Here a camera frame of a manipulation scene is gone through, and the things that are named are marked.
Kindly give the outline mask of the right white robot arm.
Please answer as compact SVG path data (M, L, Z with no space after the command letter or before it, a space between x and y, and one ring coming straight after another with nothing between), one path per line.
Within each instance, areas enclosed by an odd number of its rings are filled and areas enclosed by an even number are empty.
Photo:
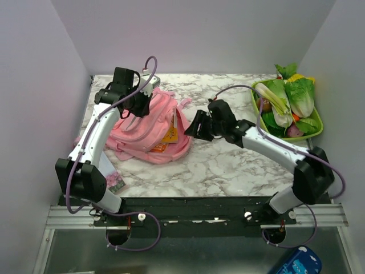
M208 111L198 110L184 134L211 142L220 136L228 143L258 152L277 162L293 174L290 187L274 194L258 210L256 218L270 224L302 204L313 205L334 182L325 152L299 147L264 133L248 120L238 120L224 100L211 101Z

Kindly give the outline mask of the orange card packet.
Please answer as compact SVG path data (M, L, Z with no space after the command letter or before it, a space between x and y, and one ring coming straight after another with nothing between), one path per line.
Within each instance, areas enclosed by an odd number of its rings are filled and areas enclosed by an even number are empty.
M176 110L173 111L172 120L168 131L162 138L162 143L177 143L178 141L178 130L177 130L177 112Z

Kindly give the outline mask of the pink student backpack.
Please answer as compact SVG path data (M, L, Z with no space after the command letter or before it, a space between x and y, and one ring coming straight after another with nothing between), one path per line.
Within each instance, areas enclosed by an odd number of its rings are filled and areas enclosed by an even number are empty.
M92 164L96 164L104 147L114 150L120 160L136 157L154 164L164 164L183 157L192 143L191 137L184 135L189 122L183 114L184 106L191 100L184 99L178 102L173 96L172 92L155 88L149 105L149 115L143 118L136 117L128 111L121 114L116 108L98 118L109 105L95 104L89 122L95 122L96 126L88 139L85 135L80 138L69 154L71 160L76 160L81 151L83 155L80 162L89 160ZM174 110L177 112L177 143L169 143L163 153L151 152L155 145L162 143L161 140L168 131ZM83 148L82 143L86 139L88 142Z

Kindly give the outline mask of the orange Treehouse book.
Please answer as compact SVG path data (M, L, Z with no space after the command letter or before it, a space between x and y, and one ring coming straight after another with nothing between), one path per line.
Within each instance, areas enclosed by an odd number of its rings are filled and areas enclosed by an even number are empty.
M151 152L163 153L167 147L168 147L168 144L159 143L159 144L155 145L154 148L151 149Z

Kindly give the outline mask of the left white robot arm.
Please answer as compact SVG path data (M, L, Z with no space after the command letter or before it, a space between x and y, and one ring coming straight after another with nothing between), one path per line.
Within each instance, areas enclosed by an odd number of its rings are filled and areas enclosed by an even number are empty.
M127 215L121 208L122 199L107 188L107 180L99 171L99 162L109 134L123 112L146 116L152 91L159 84L155 70L144 68L138 73L117 67L113 80L95 94L92 115L82 137L69 156L59 158L55 164L71 214L78 212L70 203L70 199L75 198L106 211L107 219L113 225L125 222Z

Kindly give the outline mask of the Designer Fate flower book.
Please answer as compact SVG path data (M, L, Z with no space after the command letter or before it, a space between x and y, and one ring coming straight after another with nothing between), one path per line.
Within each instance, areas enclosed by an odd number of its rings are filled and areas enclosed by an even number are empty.
M115 195L120 195L126 188L126 183L103 152L99 161L99 171L106 178L107 188Z

